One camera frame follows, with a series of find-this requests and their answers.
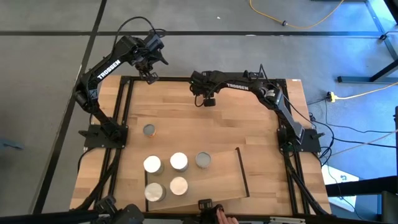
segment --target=metal cylinder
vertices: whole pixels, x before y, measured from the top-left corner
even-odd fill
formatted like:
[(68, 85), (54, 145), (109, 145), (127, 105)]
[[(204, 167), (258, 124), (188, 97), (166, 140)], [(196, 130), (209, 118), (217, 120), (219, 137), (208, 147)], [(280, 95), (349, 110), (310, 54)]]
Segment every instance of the metal cylinder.
[(178, 172), (184, 172), (188, 169), (188, 157), (182, 152), (177, 152), (172, 155), (170, 163)]
[(197, 166), (201, 169), (206, 169), (211, 162), (211, 156), (207, 152), (199, 152), (195, 158)]
[(175, 177), (170, 182), (170, 190), (177, 196), (183, 196), (188, 192), (188, 182), (183, 177)]
[(153, 137), (156, 134), (156, 129), (153, 124), (145, 125), (144, 128), (142, 129), (142, 131), (144, 132), (145, 136), (148, 136), (148, 137)]
[(145, 187), (145, 198), (150, 202), (159, 202), (166, 196), (166, 188), (158, 183), (151, 183)]
[(164, 170), (164, 164), (157, 156), (149, 156), (144, 160), (144, 169), (150, 174), (160, 175)]

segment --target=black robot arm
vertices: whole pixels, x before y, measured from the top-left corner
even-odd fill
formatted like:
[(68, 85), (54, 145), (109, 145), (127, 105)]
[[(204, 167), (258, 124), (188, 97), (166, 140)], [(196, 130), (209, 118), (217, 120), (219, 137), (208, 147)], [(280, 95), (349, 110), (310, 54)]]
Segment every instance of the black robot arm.
[(125, 143), (122, 140), (121, 127), (100, 109), (97, 91), (98, 84), (124, 62), (135, 66), (140, 77), (148, 84), (154, 83), (158, 76), (156, 73), (150, 73), (153, 69), (152, 65), (158, 61), (168, 65), (160, 51), (163, 47), (160, 37), (155, 32), (151, 32), (144, 40), (137, 37), (124, 36), (114, 45), (112, 52), (108, 56), (104, 57), (102, 61), (80, 78), (74, 92), (76, 102), (83, 110), (100, 121), (100, 130), (106, 138), (115, 142), (118, 146), (122, 146)]
[(204, 97), (204, 106), (214, 106), (214, 93), (222, 88), (234, 88), (250, 91), (267, 109), (275, 111), (287, 129), (287, 138), (292, 144), (300, 145), (303, 140), (303, 126), (295, 122), (284, 103), (282, 90), (275, 85), (260, 79), (250, 78), (245, 71), (243, 74), (231, 75), (220, 71), (193, 72), (190, 80), (190, 90), (195, 96)]

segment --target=gray floor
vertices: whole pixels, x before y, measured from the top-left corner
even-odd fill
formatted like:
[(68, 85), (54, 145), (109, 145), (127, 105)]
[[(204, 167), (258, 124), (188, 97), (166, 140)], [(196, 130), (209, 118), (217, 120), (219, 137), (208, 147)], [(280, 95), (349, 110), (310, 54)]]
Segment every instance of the gray floor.
[[(258, 1), (258, 10), (287, 20), (309, 25), (333, 9), (336, 2), (308, 0)], [(385, 29), (394, 28), (383, 0), (373, 0)], [(99, 1), (33, 2), (0, 0), (0, 30), (91, 30)], [(110, 1), (105, 9), (100, 30), (116, 30), (132, 16), (146, 16), (158, 28), (167, 30), (294, 30), (282, 27), (253, 12), (248, 1)], [(140, 21), (125, 30), (148, 30)], [(363, 3), (344, 3), (328, 20), (312, 31), (377, 31)], [(394, 36), (394, 47), (398, 39)], [(189, 76), (193, 70), (236, 72), (257, 70), (260, 63), (269, 77), (300, 78), (308, 102), (321, 98), (327, 91), (348, 96), (379, 88), (380, 85), (338, 84), (340, 75), (370, 76), (392, 62), (384, 43), (377, 38), (347, 37), (238, 37), (179, 36), (164, 37), (164, 57), (170, 65), (155, 65), (161, 76)], [(0, 151), (0, 216), (29, 212), (31, 201), (44, 171), (67, 99), (79, 70), (88, 37), (0, 37), (0, 136), (19, 141), (23, 151)], [(109, 53), (112, 37), (97, 37), (88, 68)], [(123, 65), (122, 75), (137, 75), (134, 68)], [(328, 121), (358, 129), (392, 131), (392, 114), (398, 88), (353, 100), (328, 104)], [(325, 105), (309, 107), (319, 121), (325, 121)], [(67, 139), (55, 173), (45, 212), (68, 209), (76, 178), (76, 163), (82, 153), (88, 116), (78, 106), (68, 130)], [(326, 133), (322, 144), (330, 141)], [(366, 141), (375, 135), (364, 135), (346, 129), (333, 129), (343, 139)], [(394, 138), (380, 144), (394, 144)], [(352, 144), (336, 142), (333, 151)], [(362, 147), (332, 157), (330, 165), (360, 176), (374, 178), (396, 174), (393, 149)], [(363, 217), (375, 212), (374, 198), (360, 198), (357, 209)]]

